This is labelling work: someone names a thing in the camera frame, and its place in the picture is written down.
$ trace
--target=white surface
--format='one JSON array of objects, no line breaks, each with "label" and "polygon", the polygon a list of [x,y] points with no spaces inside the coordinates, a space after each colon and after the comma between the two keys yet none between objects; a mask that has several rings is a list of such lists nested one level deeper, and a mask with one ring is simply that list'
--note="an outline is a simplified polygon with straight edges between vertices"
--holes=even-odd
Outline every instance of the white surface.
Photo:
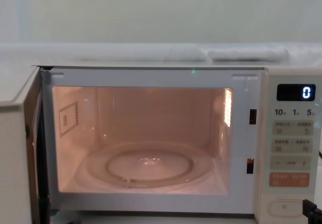
[{"label": "white surface", "polygon": [[33,42],[320,41],[322,0],[20,0]]},{"label": "white surface", "polygon": [[17,0],[0,0],[0,42],[19,41]]},{"label": "white surface", "polygon": [[17,105],[23,102],[23,99],[16,101],[17,97],[36,69],[35,66],[23,65],[19,61],[2,64],[0,70],[0,106]]}]

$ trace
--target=microwave oven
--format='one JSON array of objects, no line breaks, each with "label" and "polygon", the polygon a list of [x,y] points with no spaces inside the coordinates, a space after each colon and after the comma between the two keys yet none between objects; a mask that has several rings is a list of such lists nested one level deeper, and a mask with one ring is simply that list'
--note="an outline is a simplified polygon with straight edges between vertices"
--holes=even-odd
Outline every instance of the microwave oven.
[{"label": "microwave oven", "polygon": [[26,142],[16,159],[16,145],[1,149],[3,175],[28,177],[30,223],[45,223],[49,204],[305,222],[302,200],[314,198],[321,134],[321,68],[40,61],[28,69],[16,103],[3,104],[0,117],[4,136],[23,133]]}]

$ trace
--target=microwave door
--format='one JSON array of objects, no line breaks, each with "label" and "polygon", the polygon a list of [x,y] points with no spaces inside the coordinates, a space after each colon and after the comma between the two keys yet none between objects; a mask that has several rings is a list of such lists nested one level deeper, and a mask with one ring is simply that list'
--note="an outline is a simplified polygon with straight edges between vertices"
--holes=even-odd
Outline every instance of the microwave door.
[{"label": "microwave door", "polygon": [[38,73],[24,101],[26,150],[33,224],[49,223],[41,76]]}]

